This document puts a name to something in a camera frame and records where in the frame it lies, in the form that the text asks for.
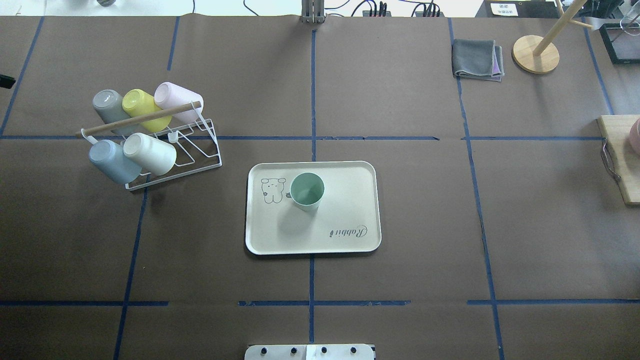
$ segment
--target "pink bowl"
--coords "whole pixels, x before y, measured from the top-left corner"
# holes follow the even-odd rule
[[[629,142],[631,143],[631,147],[634,149],[636,154],[640,155],[640,133],[638,132],[638,123],[640,119],[638,119],[634,125],[631,127],[629,131]]]

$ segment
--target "wooden dowel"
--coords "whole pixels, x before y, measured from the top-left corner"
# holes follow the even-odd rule
[[[569,22],[571,22],[572,24],[576,24],[576,25],[580,25],[580,26],[584,26],[587,29],[593,29],[593,25],[589,25],[589,24],[585,24],[582,21],[577,21],[577,20],[569,20]]]
[[[536,46],[536,48],[533,50],[533,56],[540,56],[540,54],[542,54],[542,52],[547,48],[547,46],[549,46],[549,44],[551,44],[551,42],[556,38],[556,36],[560,34],[560,31],[562,31],[562,29],[567,25],[569,20],[571,20],[571,18],[578,13],[578,11],[582,8],[582,5],[584,5],[584,3],[586,2],[587,0],[575,0],[574,2],[571,3],[571,6],[569,6],[569,9],[567,9],[564,12],[564,14],[560,17],[560,19],[556,21],[553,28],[549,30],[549,32],[545,35],[545,37],[542,39],[540,44],[538,44],[538,46]]]
[[[193,102],[193,107],[199,108],[201,106],[202,105],[200,104],[200,101],[194,101]],[[89,136],[89,135],[101,133],[103,131],[118,129],[119,127],[124,127],[124,126],[127,126],[127,125],[135,125],[135,124],[139,124],[141,122],[154,120],[154,119],[159,119],[161,117],[165,117],[165,116],[169,116],[169,115],[175,115],[177,113],[182,113],[182,112],[188,111],[188,110],[193,110],[193,107],[191,106],[191,103],[189,103],[189,104],[176,106],[174,108],[168,108],[168,109],[156,111],[154,113],[148,113],[148,114],[132,117],[132,118],[129,118],[129,119],[124,119],[124,120],[112,122],[110,124],[104,124],[104,125],[100,125],[100,126],[90,127],[88,129],[84,129],[84,134],[86,136]],[[82,137],[83,137],[82,136],[82,131],[78,131],[76,133],[76,138],[82,138]]]
[[[564,10],[562,9],[562,3],[560,0],[556,0],[556,10],[558,12],[558,16],[562,16],[564,14]]]
[[[564,14],[564,10],[562,9],[562,3],[560,2],[560,0],[556,0],[556,8],[558,10],[558,16],[562,16]],[[576,20],[571,19],[571,20],[569,20],[569,22],[571,24],[574,24],[574,25],[584,26],[585,28],[587,28],[589,30],[593,29],[593,26],[591,26],[589,24],[585,24],[585,23],[583,23],[581,21],[576,21]]]

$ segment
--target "blue tape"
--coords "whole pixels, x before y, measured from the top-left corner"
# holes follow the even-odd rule
[[[435,136],[318,136],[318,140],[439,140]]]
[[[3,135],[4,129],[6,128],[6,123],[9,121],[9,116],[11,115],[11,110],[13,109],[13,103],[15,102],[15,98],[18,96],[18,90],[20,90],[20,84],[22,84],[22,78],[24,78],[24,73],[25,71],[27,71],[27,66],[29,65],[31,54],[33,54],[33,49],[36,46],[36,41],[38,40],[38,36],[40,36],[40,30],[42,29],[43,23],[44,23],[44,16],[41,16],[40,22],[38,23],[38,27],[36,28],[36,33],[33,35],[33,40],[31,41],[31,47],[29,48],[29,52],[27,52],[27,57],[24,59],[24,65],[22,66],[22,70],[20,71],[20,76],[18,76],[18,81],[15,82],[15,89],[13,89],[11,100],[9,100],[9,106],[6,107],[6,112],[4,113],[4,120],[2,121],[2,126],[0,126],[0,136]]]
[[[129,306],[129,295],[131,294],[131,283],[133,282],[133,273],[136,268],[136,258],[138,257],[138,246],[140,244],[140,236],[142,234],[142,219],[145,216],[145,210],[147,208],[147,193],[148,188],[145,188],[145,192],[142,195],[142,205],[140,206],[140,216],[138,217],[136,241],[133,243],[133,253],[131,255],[131,264],[129,265],[127,288],[124,293],[124,301],[122,304],[122,313],[120,314],[120,325],[118,326],[118,337],[116,339],[116,347],[113,352],[113,360],[118,360],[120,357],[120,344],[122,344],[122,334],[124,332],[124,325],[127,319],[127,307]]]
[[[640,299],[522,299],[522,300],[468,300],[467,305],[589,305],[589,304],[635,304]]]
[[[311,161],[316,160],[316,32],[311,31]],[[309,255],[309,343],[316,341],[315,326],[315,291],[316,257]]]
[[[316,306],[405,306],[411,300],[317,300]]]
[[[449,21],[449,37],[451,38],[451,45],[453,45],[453,25],[451,22],[451,18],[447,18]],[[480,191],[478,190],[477,177],[476,177],[476,165],[474,163],[473,150],[471,148],[471,134],[469,131],[469,125],[467,121],[467,111],[465,110],[465,105],[462,101],[462,83],[460,81],[460,77],[456,76],[456,82],[458,84],[458,99],[460,100],[460,112],[462,114],[462,119],[464,128],[465,128],[465,142],[467,143],[467,153],[469,157],[469,166],[471,167],[471,180],[474,185],[474,197],[476,198],[476,210],[478,213],[478,217],[480,219],[480,228],[482,234],[482,243],[484,247],[484,266],[486,268],[486,277],[489,284],[489,296],[491,296],[491,300],[495,301],[495,288],[493,286],[493,275],[491,271],[491,261],[489,258],[489,247],[486,242],[486,231],[484,230],[484,218],[482,214],[482,205],[480,203]],[[502,331],[500,329],[500,318],[498,317],[498,307],[495,304],[492,304],[492,312],[493,312],[493,327],[495,329],[495,338],[498,344],[498,355],[500,360],[504,360],[504,348],[502,346]]]
[[[293,300],[293,301],[277,301],[277,300],[266,300],[266,301],[239,301],[238,306],[309,306],[309,301],[307,300]]]
[[[210,136],[189,136],[194,140],[211,139]],[[312,140],[311,136],[218,136],[218,140]]]
[[[311,31],[311,161],[316,160],[316,31]]]
[[[127,306],[169,306],[168,301],[130,301]]]
[[[596,55],[593,52],[593,46],[591,46],[591,39],[589,38],[589,32],[586,28],[582,29],[584,31],[584,37],[587,39],[587,46],[589,47],[589,53],[591,54],[591,61],[593,61],[593,67],[596,70],[596,75],[598,76],[598,82],[600,83],[600,88],[602,89],[602,94],[604,95],[604,101],[607,103],[607,109],[609,110],[609,114],[615,115],[613,112],[613,107],[611,106],[611,100],[609,99],[609,93],[607,91],[607,87],[604,85],[604,80],[602,79],[602,74],[600,73],[600,67],[598,66],[598,60],[596,60]]]
[[[98,140],[124,140],[122,136],[94,136]],[[70,135],[3,135],[2,140],[84,140]]]
[[[0,301],[0,306],[122,306],[122,301]]]
[[[175,50],[175,41],[178,39],[178,25],[180,24],[180,17],[175,17],[175,25],[173,27],[173,40],[171,41],[171,51],[169,52],[169,62],[166,64],[166,70],[171,71],[171,65],[173,63],[173,52]]]
[[[0,306],[123,306],[122,301],[57,301],[57,300],[27,300],[0,301]],[[168,301],[136,301],[129,306],[169,306]]]
[[[316,256],[311,254],[309,256],[309,343],[313,344],[316,340],[314,334],[315,324],[315,292],[316,284],[314,283],[314,277],[316,275]]]
[[[314,294],[311,293],[312,291],[310,291],[309,298],[314,296]],[[309,304],[311,304],[311,301],[307,300],[259,300],[238,302],[238,306],[309,306]],[[408,304],[411,304],[411,300],[313,300],[314,306],[405,306]]]
[[[601,136],[469,136],[462,140],[497,140],[497,141],[602,141]]]

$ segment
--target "beige tray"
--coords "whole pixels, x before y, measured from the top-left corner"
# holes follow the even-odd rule
[[[297,208],[291,181],[313,172],[324,181],[317,211]],[[247,249],[256,255],[368,252],[380,246],[376,171],[366,161],[263,163],[249,171]]]

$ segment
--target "label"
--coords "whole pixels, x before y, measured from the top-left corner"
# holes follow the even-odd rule
[[[329,231],[330,238],[361,238],[367,234],[367,227],[358,225],[352,229],[336,229]]]
[[[491,12],[500,16],[518,16],[516,4],[496,4],[491,3]]]

